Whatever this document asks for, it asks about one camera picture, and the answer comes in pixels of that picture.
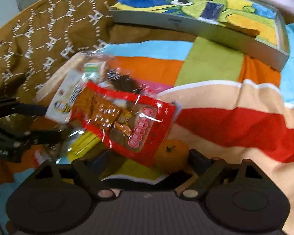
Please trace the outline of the yellow snack bar wrapper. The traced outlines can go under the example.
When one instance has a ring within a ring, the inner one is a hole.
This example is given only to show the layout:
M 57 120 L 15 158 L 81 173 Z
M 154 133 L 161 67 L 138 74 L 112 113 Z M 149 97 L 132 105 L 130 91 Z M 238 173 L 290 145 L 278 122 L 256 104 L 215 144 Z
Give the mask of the yellow snack bar wrapper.
M 60 156 L 56 159 L 56 164 L 68 164 L 82 158 L 100 142 L 101 138 L 96 134 L 88 130 L 77 129 L 70 133 L 62 143 Z

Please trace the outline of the small orange mandarin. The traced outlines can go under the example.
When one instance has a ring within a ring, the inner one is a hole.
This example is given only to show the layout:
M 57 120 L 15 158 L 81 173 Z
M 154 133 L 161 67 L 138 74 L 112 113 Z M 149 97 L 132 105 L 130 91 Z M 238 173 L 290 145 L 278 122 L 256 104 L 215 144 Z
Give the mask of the small orange mandarin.
M 171 174 L 187 166 L 189 147 L 183 141 L 167 139 L 154 154 L 154 164 L 161 171 Z

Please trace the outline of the red tofu snack pack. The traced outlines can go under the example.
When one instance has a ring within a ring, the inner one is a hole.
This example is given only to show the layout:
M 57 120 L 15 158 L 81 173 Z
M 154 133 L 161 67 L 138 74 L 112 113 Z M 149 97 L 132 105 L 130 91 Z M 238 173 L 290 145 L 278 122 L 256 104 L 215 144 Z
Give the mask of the red tofu snack pack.
M 75 120 L 109 149 L 153 167 L 176 105 L 138 93 L 132 80 L 125 81 L 127 92 L 98 80 L 97 73 L 70 71 L 52 98 L 46 118 L 61 124 Z

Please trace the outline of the rice cracker bar pack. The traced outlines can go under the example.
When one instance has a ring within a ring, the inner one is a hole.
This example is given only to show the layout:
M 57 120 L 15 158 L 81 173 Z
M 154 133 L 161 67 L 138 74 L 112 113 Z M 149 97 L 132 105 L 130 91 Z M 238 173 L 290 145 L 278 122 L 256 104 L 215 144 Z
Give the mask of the rice cracker bar pack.
M 33 99 L 35 104 L 48 106 L 52 98 L 64 81 L 67 74 L 73 70 L 78 73 L 82 72 L 83 64 L 86 62 L 86 53 L 78 52 L 74 54 L 67 62 L 64 63 L 51 77 L 46 81 L 44 86 L 37 91 Z

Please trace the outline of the dark candy wrapper pack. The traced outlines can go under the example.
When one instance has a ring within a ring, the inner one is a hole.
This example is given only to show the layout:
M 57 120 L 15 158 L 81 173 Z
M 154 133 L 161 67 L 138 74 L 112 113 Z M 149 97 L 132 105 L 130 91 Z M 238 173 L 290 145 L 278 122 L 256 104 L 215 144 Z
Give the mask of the dark candy wrapper pack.
M 128 74 L 121 74 L 116 69 L 109 69 L 106 79 L 116 91 L 140 94 L 142 90 Z

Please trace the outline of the green label pastry pack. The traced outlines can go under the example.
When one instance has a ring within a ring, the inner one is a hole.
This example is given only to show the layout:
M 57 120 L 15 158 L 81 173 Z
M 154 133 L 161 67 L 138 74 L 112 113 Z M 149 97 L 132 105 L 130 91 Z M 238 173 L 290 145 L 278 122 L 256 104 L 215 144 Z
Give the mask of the green label pastry pack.
M 96 84 L 106 81 L 113 56 L 96 52 L 86 52 L 84 55 L 83 80 L 90 80 Z

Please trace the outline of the pink sausage pack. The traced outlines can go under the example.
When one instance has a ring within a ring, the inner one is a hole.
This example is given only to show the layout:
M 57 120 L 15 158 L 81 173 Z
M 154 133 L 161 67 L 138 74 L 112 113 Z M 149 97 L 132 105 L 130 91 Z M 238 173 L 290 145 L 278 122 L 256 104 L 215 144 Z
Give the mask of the pink sausage pack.
M 45 151 L 41 151 L 41 150 L 36 150 L 34 152 L 34 158 L 38 165 L 41 165 L 46 160 L 50 160 L 50 156 Z

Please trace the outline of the gold foil snack pouch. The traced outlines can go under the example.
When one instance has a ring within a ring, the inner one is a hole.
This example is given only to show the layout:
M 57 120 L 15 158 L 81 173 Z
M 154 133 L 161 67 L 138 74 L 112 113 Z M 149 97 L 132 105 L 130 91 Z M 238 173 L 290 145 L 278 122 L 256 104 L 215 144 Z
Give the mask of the gold foil snack pouch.
M 257 29 L 248 29 L 246 27 L 240 27 L 229 22 L 223 22 L 223 25 L 234 31 L 238 31 L 245 35 L 252 36 L 253 38 L 257 37 L 260 34 L 260 32 Z

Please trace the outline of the blue white snack packet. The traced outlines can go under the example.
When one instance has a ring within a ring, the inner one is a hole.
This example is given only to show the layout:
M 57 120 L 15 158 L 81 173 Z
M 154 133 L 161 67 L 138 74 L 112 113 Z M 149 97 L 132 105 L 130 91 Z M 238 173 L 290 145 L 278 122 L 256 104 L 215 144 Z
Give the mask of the blue white snack packet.
M 207 20 L 217 20 L 224 7 L 224 4 L 207 2 L 201 17 Z

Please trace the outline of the colourful cartoon bed blanket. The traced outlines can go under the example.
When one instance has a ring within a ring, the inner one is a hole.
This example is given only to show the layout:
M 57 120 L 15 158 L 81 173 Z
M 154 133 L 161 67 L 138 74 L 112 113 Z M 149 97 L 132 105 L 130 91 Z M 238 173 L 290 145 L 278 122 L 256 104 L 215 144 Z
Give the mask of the colourful cartoon bed blanket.
M 114 24 L 102 19 L 0 29 L 0 96 L 31 103 L 64 63 L 102 50 L 116 66 L 182 111 L 168 136 L 208 157 L 252 159 L 284 192 L 294 234 L 294 23 L 286 26 L 290 56 L 281 72 L 215 42 L 182 32 Z

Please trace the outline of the brown PF patterned quilt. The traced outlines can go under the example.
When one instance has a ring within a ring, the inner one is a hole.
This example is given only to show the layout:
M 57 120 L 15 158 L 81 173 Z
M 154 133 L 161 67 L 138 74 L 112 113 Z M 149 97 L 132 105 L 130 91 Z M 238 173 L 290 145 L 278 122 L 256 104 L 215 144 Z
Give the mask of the brown PF patterned quilt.
M 108 8 L 118 0 L 41 0 L 0 29 L 0 96 L 31 102 L 74 54 L 107 44 L 194 41 L 177 31 L 120 25 Z

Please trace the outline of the grey box with drawing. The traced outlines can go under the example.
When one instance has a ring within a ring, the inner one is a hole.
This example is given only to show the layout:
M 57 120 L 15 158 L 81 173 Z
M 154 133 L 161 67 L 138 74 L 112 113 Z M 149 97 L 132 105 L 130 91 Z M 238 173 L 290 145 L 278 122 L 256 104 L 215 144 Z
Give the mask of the grey box with drawing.
M 217 20 L 201 17 L 207 2 L 225 5 Z M 261 0 L 118 0 L 109 11 L 115 22 L 186 32 L 247 54 L 278 71 L 289 58 L 283 16 Z M 260 34 L 253 38 L 223 22 L 257 29 Z

